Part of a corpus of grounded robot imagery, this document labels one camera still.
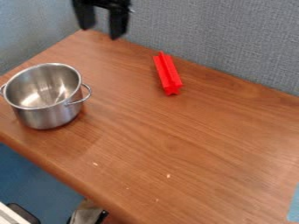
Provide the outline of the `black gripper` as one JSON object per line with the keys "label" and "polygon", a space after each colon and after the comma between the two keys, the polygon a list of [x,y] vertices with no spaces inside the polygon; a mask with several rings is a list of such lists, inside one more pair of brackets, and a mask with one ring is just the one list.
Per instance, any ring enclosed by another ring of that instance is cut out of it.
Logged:
{"label": "black gripper", "polygon": [[119,39],[127,33],[131,0],[71,0],[79,27],[89,30],[97,23],[95,8],[110,10],[110,37]]}

